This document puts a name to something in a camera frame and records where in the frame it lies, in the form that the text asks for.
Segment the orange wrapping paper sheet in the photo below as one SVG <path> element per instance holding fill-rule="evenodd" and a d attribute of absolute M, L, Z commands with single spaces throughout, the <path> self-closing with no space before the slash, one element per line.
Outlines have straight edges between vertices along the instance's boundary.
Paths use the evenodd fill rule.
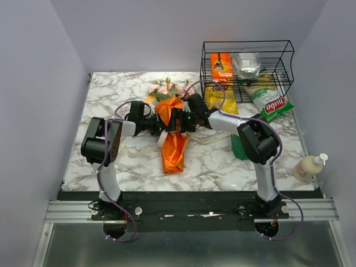
<path fill-rule="evenodd" d="M 154 111 L 163 120 L 165 126 L 168 126 L 169 119 L 173 118 L 173 109 L 182 111 L 184 103 L 179 97 L 172 97 L 158 102 Z M 184 170 L 184 152 L 189 138 L 181 133 L 174 131 L 163 133 L 159 137 L 158 144 L 161 149 L 162 170 L 164 174 L 178 174 Z"/>

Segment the pink fake flower bunch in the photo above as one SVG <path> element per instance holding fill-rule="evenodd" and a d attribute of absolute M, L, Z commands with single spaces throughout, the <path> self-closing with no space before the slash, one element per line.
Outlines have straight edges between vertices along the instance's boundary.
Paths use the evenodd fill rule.
<path fill-rule="evenodd" d="M 196 93 L 195 86 L 192 86 L 191 88 L 190 87 L 191 87 L 191 84 L 190 84 L 189 80 L 186 80 L 185 86 L 182 88 L 179 87 L 177 89 L 178 95 L 180 95 L 182 97 L 187 97 L 187 96 L 191 96 L 191 95 L 195 94 Z"/>

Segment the cream printed ribbon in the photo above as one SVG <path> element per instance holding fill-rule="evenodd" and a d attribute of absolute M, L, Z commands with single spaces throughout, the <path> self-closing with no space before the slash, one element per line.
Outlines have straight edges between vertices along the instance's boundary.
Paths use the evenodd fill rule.
<path fill-rule="evenodd" d="M 214 144 L 220 140 L 226 139 L 230 137 L 230 133 L 227 132 L 221 132 L 221 133 L 215 133 L 214 135 L 208 136 L 208 137 L 198 137 L 198 135 L 192 133 L 192 132 L 187 132 L 187 133 L 182 133 L 182 136 L 187 138 L 188 140 L 192 140 L 193 142 L 196 142 L 201 145 L 210 145 Z M 165 140 L 167 139 L 168 133 L 164 132 L 160 135 L 157 143 L 154 145 L 146 146 L 143 149 L 133 152 L 130 151 L 127 147 L 125 146 L 120 146 L 118 150 L 118 155 L 124 155 L 124 157 L 127 157 L 129 159 L 136 159 L 138 157 L 145 156 L 157 149 L 162 148 Z"/>

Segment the green brown snack bag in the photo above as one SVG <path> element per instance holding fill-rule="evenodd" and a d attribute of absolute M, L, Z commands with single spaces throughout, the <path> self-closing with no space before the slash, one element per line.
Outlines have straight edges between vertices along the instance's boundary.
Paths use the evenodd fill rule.
<path fill-rule="evenodd" d="M 247 160 L 248 157 L 243 149 L 241 139 L 238 135 L 231 134 L 231 145 L 234 156 L 239 160 Z"/>

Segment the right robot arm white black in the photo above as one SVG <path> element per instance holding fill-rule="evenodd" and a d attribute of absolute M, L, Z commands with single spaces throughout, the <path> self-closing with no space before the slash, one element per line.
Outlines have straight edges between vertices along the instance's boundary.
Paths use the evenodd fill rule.
<path fill-rule="evenodd" d="M 239 136 L 243 151 L 253 162 L 258 182 L 256 212 L 263 218 L 276 212 L 280 201 L 274 171 L 274 162 L 281 153 L 280 137 L 261 114 L 240 117 L 219 108 L 209 109 L 202 97 L 195 93 L 187 98 L 169 99 L 167 107 L 159 112 L 167 131 L 193 132 L 199 125 Z"/>

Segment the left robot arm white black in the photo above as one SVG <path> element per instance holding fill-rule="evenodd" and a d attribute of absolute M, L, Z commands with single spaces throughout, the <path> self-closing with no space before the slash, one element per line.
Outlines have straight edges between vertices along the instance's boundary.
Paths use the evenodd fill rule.
<path fill-rule="evenodd" d="M 112 220 L 119 219 L 123 214 L 123 206 L 117 202 L 121 189 L 115 173 L 121 137 L 137 137 L 142 131 L 157 135 L 166 128 L 149 104 L 133 100 L 119 107 L 126 104 L 130 105 L 130 110 L 124 118 L 119 115 L 108 119 L 93 117 L 81 144 L 81 155 L 97 175 L 99 198 L 107 202 L 104 213 Z"/>

